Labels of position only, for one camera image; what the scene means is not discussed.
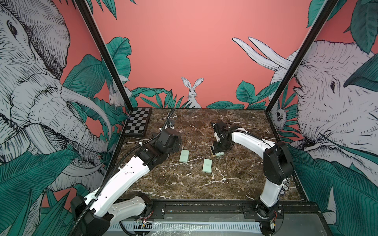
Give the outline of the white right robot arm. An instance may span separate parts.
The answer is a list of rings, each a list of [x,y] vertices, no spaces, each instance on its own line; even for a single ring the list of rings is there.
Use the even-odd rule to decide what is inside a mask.
[[[213,156],[219,156],[239,144],[257,154],[263,160],[265,185],[259,201],[272,208],[278,202],[278,197],[284,182],[293,173],[293,158],[288,145],[283,142],[273,142],[258,137],[235,124],[219,121],[211,123],[216,141],[211,145]]]

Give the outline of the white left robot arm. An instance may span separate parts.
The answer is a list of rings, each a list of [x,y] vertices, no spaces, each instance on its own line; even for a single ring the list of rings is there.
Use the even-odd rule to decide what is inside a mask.
[[[152,200],[144,193],[122,202],[117,200],[135,182],[167,160],[171,153],[180,150],[181,134],[174,125],[174,121],[167,119],[156,136],[127,153],[132,158],[124,167],[113,168],[98,189],[72,200],[75,224],[68,232],[69,236],[102,236],[124,219],[152,214]]]

